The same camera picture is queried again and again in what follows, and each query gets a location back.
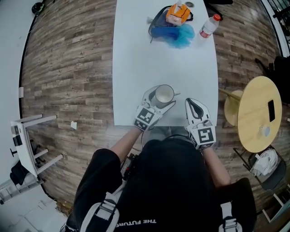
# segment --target gray pants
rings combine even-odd
[[[183,136],[173,136],[170,138],[181,139],[181,140],[184,140],[187,142],[191,142],[191,140],[188,137],[189,133],[186,131],[186,129],[183,126],[155,126],[148,133],[149,133],[149,135],[148,135],[148,139],[146,140],[146,142],[148,142],[150,140],[164,140],[171,135],[187,136],[187,138],[185,138]]]

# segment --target red bottle cap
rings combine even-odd
[[[213,16],[213,19],[216,20],[216,21],[221,21],[222,18],[218,14],[215,14]]]

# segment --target smartphone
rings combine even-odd
[[[275,109],[274,109],[274,101],[273,100],[268,102],[268,109],[269,109],[269,119],[271,122],[275,119]]]

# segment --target mug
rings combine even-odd
[[[151,99],[151,105],[162,109],[173,100],[174,96],[179,94],[179,92],[175,92],[169,85],[159,85],[155,90],[154,97]]]

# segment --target white table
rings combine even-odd
[[[168,84],[181,94],[176,105],[158,126],[188,125],[184,102],[187,97],[209,109],[213,124],[218,114],[218,69],[213,36],[202,39],[199,30],[208,19],[203,1],[190,8],[189,24],[196,35],[187,48],[170,48],[148,34],[147,17],[154,18],[176,0],[118,0],[113,45],[113,103],[115,125],[132,125],[135,111],[145,91]]]
[[[23,167],[25,167],[30,173],[32,173],[34,176],[37,177],[37,175],[44,170],[46,170],[51,165],[55,164],[57,161],[59,161],[61,158],[63,158],[63,155],[58,155],[56,158],[52,159],[45,165],[43,165],[40,168],[37,168],[35,166],[35,159],[40,157],[43,154],[46,154],[48,152],[47,149],[37,153],[36,155],[33,154],[30,139],[28,132],[26,130],[27,127],[33,126],[45,121],[56,119],[56,115],[49,116],[49,117],[42,117],[42,114],[35,115],[27,118],[22,118],[20,120],[12,121],[11,126],[17,126],[19,130],[19,135],[21,138],[22,145],[19,145],[16,147],[20,162]]]

